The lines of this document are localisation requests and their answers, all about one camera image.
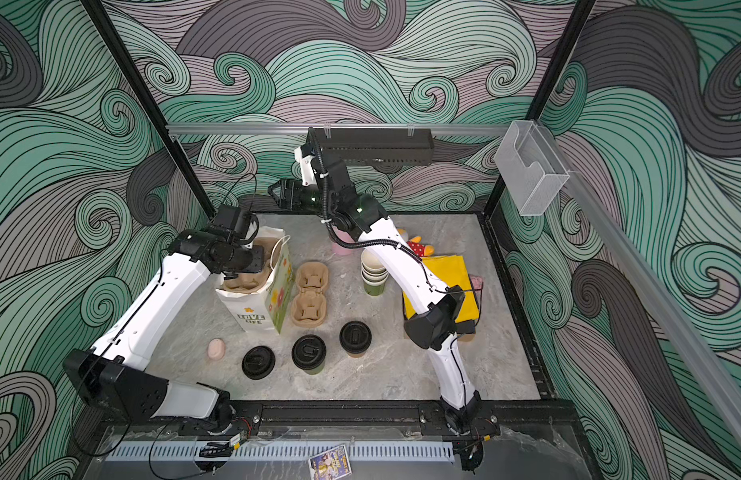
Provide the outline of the black cup lid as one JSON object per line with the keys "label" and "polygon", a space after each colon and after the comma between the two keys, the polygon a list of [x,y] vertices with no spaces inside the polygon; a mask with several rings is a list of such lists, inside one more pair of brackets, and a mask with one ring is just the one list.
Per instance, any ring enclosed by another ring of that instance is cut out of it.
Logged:
{"label": "black cup lid", "polygon": [[340,330],[340,346],[346,353],[366,352],[372,341],[372,331],[362,321],[350,321]]}
{"label": "black cup lid", "polygon": [[300,370],[324,367],[326,360],[326,343],[322,337],[314,334],[304,335],[292,346],[292,362]]}

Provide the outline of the yellow napkin stack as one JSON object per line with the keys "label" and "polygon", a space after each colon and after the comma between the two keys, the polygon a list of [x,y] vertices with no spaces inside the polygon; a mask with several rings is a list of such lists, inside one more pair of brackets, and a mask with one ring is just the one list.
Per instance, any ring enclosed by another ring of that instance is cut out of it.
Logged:
{"label": "yellow napkin stack", "polygon": [[460,255],[424,257],[423,263],[434,276],[449,287],[459,286],[466,291],[461,312],[456,320],[458,325],[477,323],[481,316],[480,303],[482,289],[476,288],[468,272],[466,261]]}

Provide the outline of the pink small object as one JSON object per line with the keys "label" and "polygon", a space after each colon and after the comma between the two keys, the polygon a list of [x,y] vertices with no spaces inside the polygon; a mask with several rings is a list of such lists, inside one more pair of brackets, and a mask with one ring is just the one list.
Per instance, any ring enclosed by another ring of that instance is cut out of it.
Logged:
{"label": "pink small object", "polygon": [[220,338],[214,338],[208,344],[208,358],[212,361],[220,361],[226,356],[226,342]]}

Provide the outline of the brown cardboard cup carrier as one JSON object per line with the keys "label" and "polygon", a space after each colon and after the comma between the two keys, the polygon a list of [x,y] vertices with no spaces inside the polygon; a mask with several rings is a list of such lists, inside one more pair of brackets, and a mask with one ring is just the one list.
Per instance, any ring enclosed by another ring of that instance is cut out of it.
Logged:
{"label": "brown cardboard cup carrier", "polygon": [[296,272],[298,294],[290,304],[290,318],[294,325],[302,328],[317,328],[328,315],[326,290],[330,282],[330,270],[322,262],[310,261],[302,264]]}

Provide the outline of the clear acrylic wall holder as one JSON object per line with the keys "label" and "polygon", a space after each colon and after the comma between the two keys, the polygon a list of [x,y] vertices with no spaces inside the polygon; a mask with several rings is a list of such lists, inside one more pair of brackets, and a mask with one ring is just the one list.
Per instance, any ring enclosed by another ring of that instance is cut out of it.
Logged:
{"label": "clear acrylic wall holder", "polygon": [[536,121],[514,121],[494,160],[520,216],[544,215],[570,179],[555,136]]}

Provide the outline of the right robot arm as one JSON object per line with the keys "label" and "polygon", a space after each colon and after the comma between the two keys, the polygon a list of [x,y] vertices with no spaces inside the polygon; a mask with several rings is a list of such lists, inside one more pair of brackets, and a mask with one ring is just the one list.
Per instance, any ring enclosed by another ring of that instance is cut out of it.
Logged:
{"label": "right robot arm", "polygon": [[288,201],[290,209],[316,213],[332,243],[368,251],[381,262],[414,307],[404,330],[429,354],[447,424],[452,432],[466,434],[481,402],[458,346],[457,318],[466,291],[448,286],[424,264],[387,210],[374,196],[356,191],[346,164],[328,148],[310,140],[294,148],[294,164],[300,169],[300,185],[280,180],[268,193]]}

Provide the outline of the yellow plush toy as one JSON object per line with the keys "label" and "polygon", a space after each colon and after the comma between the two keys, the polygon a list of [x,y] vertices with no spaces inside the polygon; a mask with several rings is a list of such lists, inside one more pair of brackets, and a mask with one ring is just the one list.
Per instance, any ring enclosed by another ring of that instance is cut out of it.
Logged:
{"label": "yellow plush toy", "polygon": [[406,241],[412,252],[420,258],[431,257],[435,254],[435,248],[432,245],[424,244],[421,236],[411,237],[407,230],[398,229],[400,236]]}

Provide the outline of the stack of black lids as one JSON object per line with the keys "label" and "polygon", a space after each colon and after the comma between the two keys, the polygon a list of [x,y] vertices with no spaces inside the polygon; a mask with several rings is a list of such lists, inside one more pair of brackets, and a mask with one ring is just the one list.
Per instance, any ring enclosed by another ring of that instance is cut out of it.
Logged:
{"label": "stack of black lids", "polygon": [[250,380],[262,380],[276,366],[276,355],[268,346],[260,345],[248,350],[242,358],[242,372]]}

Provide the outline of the black wall shelf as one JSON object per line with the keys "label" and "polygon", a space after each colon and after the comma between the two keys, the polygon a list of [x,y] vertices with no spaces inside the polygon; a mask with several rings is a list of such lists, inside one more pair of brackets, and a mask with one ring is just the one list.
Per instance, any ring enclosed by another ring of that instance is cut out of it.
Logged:
{"label": "black wall shelf", "polygon": [[428,165],[435,144],[428,129],[310,128],[298,152],[304,158],[320,155],[324,163],[338,159],[348,164]]}

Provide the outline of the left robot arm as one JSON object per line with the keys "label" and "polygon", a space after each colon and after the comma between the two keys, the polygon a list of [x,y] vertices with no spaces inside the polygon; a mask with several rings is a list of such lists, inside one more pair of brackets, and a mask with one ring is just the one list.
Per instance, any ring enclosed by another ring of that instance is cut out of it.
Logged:
{"label": "left robot arm", "polygon": [[184,230],[170,242],[126,313],[90,348],[66,356],[64,373],[85,406],[128,424],[182,419],[212,434],[230,428],[228,392],[154,376],[146,368],[168,326],[210,276],[262,271],[264,249],[254,245],[259,227],[250,210],[222,205],[206,227]]}

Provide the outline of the stack of paper cups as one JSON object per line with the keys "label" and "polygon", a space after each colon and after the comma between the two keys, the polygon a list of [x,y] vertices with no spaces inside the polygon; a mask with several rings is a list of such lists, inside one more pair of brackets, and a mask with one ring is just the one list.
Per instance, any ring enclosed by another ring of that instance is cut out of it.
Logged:
{"label": "stack of paper cups", "polygon": [[389,272],[370,249],[365,249],[360,256],[360,272],[366,294],[380,296],[384,293]]}

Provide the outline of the white paper bag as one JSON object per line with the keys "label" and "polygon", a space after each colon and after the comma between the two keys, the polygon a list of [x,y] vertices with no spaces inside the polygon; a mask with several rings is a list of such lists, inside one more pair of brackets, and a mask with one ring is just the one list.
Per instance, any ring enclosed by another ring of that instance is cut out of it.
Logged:
{"label": "white paper bag", "polygon": [[290,298],[292,298],[292,286],[294,286],[294,263],[290,259],[290,235],[282,229],[264,226],[262,235],[257,238],[263,237],[282,238],[274,272],[264,287],[249,294],[224,291],[220,289],[220,284],[224,281],[222,275],[216,276],[214,287],[216,287],[216,295],[242,330],[248,332],[274,331],[280,334],[288,313]]}

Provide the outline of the colourful card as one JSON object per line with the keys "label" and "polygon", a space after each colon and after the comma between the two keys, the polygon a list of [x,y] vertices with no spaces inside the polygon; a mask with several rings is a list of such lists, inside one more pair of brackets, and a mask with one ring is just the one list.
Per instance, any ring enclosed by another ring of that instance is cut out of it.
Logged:
{"label": "colourful card", "polygon": [[348,448],[342,444],[312,456],[308,460],[308,469],[312,480],[341,480],[350,477],[352,466],[348,459]]}

